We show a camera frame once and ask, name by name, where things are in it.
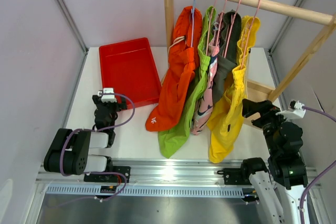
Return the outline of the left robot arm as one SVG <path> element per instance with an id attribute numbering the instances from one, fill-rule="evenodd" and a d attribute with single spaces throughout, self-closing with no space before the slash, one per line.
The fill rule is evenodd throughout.
<path id="1" fill-rule="evenodd" d="M 91 149 L 110 148 L 114 144 L 118 112 L 128 108 L 128 99 L 121 95 L 99 92 L 92 96 L 96 109 L 94 125 L 90 129 L 60 128 L 44 158 L 44 170 L 60 173 L 64 176 L 82 175 L 94 172 L 102 181 L 108 182 L 114 176 L 114 169 L 109 166 L 110 158 L 91 155 Z"/>

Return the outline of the blue wire hanger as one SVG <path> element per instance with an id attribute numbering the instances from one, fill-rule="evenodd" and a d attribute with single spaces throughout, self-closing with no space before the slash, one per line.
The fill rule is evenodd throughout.
<path id="1" fill-rule="evenodd" d="M 194 41 L 195 7 L 196 7 L 196 0 L 193 0 L 193 5 L 192 5 L 192 9 L 191 9 L 191 17 L 192 17 L 191 47 L 193 47 L 193 41 Z"/>

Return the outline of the dark olive shorts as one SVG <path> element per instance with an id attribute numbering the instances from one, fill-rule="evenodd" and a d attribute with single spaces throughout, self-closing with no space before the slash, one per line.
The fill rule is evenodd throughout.
<path id="1" fill-rule="evenodd" d="M 236 49 L 241 33 L 241 16 L 231 10 L 223 15 L 219 32 L 219 53 L 217 54 L 217 70 L 213 78 L 212 99 L 216 104 L 223 96 L 226 77 L 237 67 Z"/>

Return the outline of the yellow shorts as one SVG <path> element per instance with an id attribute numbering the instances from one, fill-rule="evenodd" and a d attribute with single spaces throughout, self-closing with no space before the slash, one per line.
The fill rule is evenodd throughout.
<path id="1" fill-rule="evenodd" d="M 220 163 L 233 150 L 242 128 L 243 99 L 247 98 L 246 67 L 248 66 L 248 50 L 255 45 L 260 19 L 244 16 L 240 37 L 236 43 L 236 60 L 238 65 L 228 74 L 225 92 L 215 104 L 207 121 L 211 131 L 209 160 Z"/>

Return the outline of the orange shorts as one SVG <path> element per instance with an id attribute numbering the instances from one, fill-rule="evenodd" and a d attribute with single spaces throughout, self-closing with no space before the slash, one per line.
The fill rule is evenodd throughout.
<path id="1" fill-rule="evenodd" d="M 145 123 L 150 132 L 166 131 L 176 126 L 182 115 L 189 84 L 200 65 L 197 46 L 202 33 L 202 14 L 192 6 L 180 13 L 173 30 L 173 40 L 184 39 L 169 49 L 169 68 L 164 78 L 159 103 Z"/>

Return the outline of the pink patterned shorts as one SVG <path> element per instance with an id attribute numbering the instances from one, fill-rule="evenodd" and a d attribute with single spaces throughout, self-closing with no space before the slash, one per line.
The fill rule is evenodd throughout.
<path id="1" fill-rule="evenodd" d="M 219 46 L 216 44 L 218 27 L 219 18 L 217 18 L 211 26 L 208 25 L 208 32 L 205 37 L 204 52 L 209 59 L 209 63 L 206 65 L 206 89 L 196 103 L 196 111 L 193 117 L 191 133 L 194 135 L 200 134 L 213 111 L 214 102 L 212 88 L 214 77 L 217 72 L 217 53 L 219 52 Z"/>

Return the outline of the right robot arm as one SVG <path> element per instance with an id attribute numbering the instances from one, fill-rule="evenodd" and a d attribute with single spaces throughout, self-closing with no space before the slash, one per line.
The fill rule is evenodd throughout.
<path id="1" fill-rule="evenodd" d="M 284 111 L 269 100 L 243 99 L 242 104 L 243 117 L 260 115 L 252 125 L 262 129 L 269 157 L 267 162 L 262 158 L 243 160 L 240 179 L 253 185 L 268 223 L 309 223 L 303 195 L 308 185 L 307 169 L 299 154 L 303 130 L 292 123 L 304 117 L 303 104 L 291 101 Z"/>

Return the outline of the lime green shorts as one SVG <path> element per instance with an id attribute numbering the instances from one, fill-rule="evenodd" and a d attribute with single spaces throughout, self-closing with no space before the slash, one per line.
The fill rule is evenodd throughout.
<path id="1" fill-rule="evenodd" d="M 202 15 L 202 33 L 197 46 L 200 63 L 199 67 L 195 70 L 194 79 L 188 86 L 186 100 L 180 120 L 173 128 L 166 131 L 157 132 L 160 152 L 166 158 L 170 158 L 187 141 L 193 126 L 193 117 L 196 111 L 196 103 L 206 89 L 206 65 L 209 63 L 209 59 L 204 52 L 204 46 L 211 10 L 212 6 L 207 9 L 205 15 Z M 173 41 L 171 46 L 177 44 L 183 39 L 183 37 L 178 38 L 177 41 Z"/>

